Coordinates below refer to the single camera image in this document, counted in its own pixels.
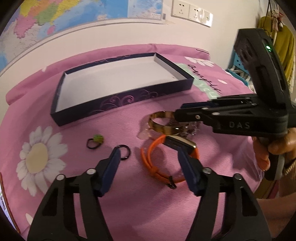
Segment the wall socket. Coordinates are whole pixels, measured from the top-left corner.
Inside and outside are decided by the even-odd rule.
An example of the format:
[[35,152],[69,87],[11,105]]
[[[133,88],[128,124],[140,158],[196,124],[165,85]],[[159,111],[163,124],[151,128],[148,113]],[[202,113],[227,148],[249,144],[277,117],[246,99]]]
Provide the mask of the wall socket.
[[213,16],[214,16],[213,14],[207,12],[206,10],[203,10],[201,23],[208,27],[211,27],[213,24]]
[[188,19],[201,23],[202,15],[203,15],[203,9],[194,5],[190,5]]
[[174,0],[173,9],[172,9],[172,16],[188,19],[189,6],[190,5],[188,3],[185,3],[185,2],[182,2],[179,0]]
[[208,27],[213,24],[213,14],[180,0],[173,0],[172,17],[192,20]]

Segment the yellow flower center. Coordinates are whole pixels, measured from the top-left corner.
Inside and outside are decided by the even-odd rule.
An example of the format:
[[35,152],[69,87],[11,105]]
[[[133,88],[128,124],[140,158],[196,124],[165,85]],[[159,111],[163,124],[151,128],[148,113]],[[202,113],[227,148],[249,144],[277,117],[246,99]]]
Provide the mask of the yellow flower center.
[[26,157],[26,166],[30,173],[35,174],[42,171],[48,161],[47,148],[43,143],[32,146],[31,151]]

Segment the pink bedsheet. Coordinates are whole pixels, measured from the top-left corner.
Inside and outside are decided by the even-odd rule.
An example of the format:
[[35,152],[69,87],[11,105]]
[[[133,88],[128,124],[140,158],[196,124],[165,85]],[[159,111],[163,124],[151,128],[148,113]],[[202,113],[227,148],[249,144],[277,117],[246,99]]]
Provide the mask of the pink bedsheet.
[[[58,127],[52,120],[51,102],[64,70],[95,60],[148,52],[164,54],[191,74],[195,71],[195,86],[183,93],[126,105],[63,127]],[[241,93],[250,93],[250,90],[211,63],[206,52],[175,45],[95,50],[55,63],[44,72],[28,77],[7,94],[10,107],[0,126],[0,172],[22,236],[27,237],[30,217],[34,216],[57,174],[80,175],[107,158],[115,146],[126,144],[131,148],[131,157],[120,163],[111,190],[100,198],[114,241],[185,240],[199,198],[189,191],[186,182],[171,190],[148,175],[141,161],[140,148],[147,147],[151,141],[140,140],[137,135],[150,113],[174,111],[183,103]],[[103,135],[105,142],[99,149],[89,150],[86,140],[94,134]],[[253,191],[258,187],[262,172],[256,165],[251,138],[214,134],[210,127],[201,125],[193,140],[204,166],[223,175],[241,173]],[[168,174],[180,174],[175,151],[159,147],[153,160]],[[221,226],[223,208],[224,201],[220,199],[214,233]],[[77,221],[79,232],[84,236],[80,214],[77,214]]]

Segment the white flower print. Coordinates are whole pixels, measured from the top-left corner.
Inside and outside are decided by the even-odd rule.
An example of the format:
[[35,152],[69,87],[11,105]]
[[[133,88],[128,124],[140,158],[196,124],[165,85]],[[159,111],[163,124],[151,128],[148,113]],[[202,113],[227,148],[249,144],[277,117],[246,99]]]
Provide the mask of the white flower print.
[[32,218],[32,216],[31,216],[30,214],[26,213],[26,219],[27,219],[28,223],[29,223],[30,225],[32,225],[33,218]]
[[214,67],[213,62],[205,59],[200,59],[200,58],[191,58],[191,57],[185,57],[185,59],[189,60],[190,62],[193,62],[195,64],[199,63],[202,66],[209,66],[209,67]]
[[20,151],[20,163],[17,165],[17,177],[22,180],[21,186],[29,190],[32,196],[37,193],[37,187],[45,194],[50,183],[60,174],[66,164],[59,159],[68,151],[66,144],[61,144],[62,134],[52,135],[52,127],[44,132],[40,126],[29,135],[29,143],[25,142]]
[[232,74],[231,74],[231,73],[227,72],[226,70],[224,70],[224,71],[225,71],[225,73],[226,73],[226,74],[228,74],[228,75],[231,75],[231,76],[232,76]]
[[223,83],[223,84],[228,84],[227,82],[225,82],[224,80],[218,80],[219,82]]

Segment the white wall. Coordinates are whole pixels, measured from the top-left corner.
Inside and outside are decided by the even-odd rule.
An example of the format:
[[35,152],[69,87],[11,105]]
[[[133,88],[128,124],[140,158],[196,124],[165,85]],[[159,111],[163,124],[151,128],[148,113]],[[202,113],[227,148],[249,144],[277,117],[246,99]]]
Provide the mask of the white wall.
[[184,0],[214,14],[211,28],[170,16],[172,0],[164,0],[167,24],[121,23],[95,26],[55,38],[15,62],[0,76],[0,122],[7,110],[6,93],[34,72],[59,60],[94,49],[162,43],[198,47],[210,52],[226,68],[239,28],[256,26],[268,0]]

